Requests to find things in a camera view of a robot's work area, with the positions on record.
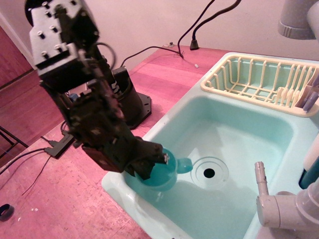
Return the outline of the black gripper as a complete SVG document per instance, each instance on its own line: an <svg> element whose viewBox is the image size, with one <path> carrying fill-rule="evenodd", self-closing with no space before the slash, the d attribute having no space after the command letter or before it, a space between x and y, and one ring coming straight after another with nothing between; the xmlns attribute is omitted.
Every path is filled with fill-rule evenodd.
<svg viewBox="0 0 319 239"><path fill-rule="evenodd" d="M150 179L156 164L168 164L169 155L161 144L144 141L129 130L109 134L102 129L82 131L82 149L102 169L137 173L143 180Z"/></svg>

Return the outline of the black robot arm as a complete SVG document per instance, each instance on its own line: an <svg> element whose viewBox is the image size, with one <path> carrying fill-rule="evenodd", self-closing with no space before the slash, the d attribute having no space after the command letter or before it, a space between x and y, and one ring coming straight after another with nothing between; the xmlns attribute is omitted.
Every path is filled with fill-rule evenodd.
<svg viewBox="0 0 319 239"><path fill-rule="evenodd" d="M160 144L132 134L152 112L125 69L109 65L98 49L99 30L83 0L27 0L34 64L62 113L75 147L101 168L149 179L169 156Z"/></svg>

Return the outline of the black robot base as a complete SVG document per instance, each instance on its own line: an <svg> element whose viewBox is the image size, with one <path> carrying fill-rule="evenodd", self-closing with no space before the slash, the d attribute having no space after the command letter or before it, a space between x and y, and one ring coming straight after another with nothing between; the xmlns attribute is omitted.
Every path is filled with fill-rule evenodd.
<svg viewBox="0 0 319 239"><path fill-rule="evenodd" d="M152 113L152 100L136 91L125 66L112 73L119 87L117 100L121 104L125 122L129 129L135 129Z"/></svg>

